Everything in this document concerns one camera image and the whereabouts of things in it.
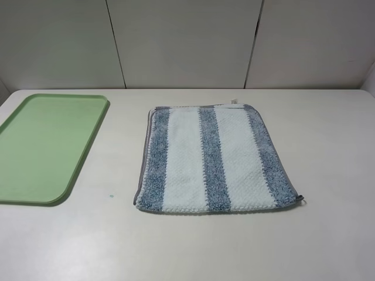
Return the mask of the green plastic tray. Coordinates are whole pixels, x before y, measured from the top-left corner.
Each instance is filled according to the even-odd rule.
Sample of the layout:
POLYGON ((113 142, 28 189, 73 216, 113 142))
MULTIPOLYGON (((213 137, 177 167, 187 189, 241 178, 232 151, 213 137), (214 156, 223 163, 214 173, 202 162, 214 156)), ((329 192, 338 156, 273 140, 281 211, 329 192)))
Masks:
POLYGON ((109 107, 103 95, 25 98, 1 125, 1 203, 61 201, 74 186, 109 107))

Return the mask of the blue white striped towel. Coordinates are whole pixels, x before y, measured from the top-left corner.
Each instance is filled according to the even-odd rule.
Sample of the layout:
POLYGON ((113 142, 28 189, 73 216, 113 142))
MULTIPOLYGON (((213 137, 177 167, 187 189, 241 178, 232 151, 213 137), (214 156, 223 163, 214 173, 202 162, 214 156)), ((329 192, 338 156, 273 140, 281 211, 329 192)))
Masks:
POLYGON ((156 107, 134 206, 163 214, 288 208, 294 189, 259 112, 247 104, 156 107))

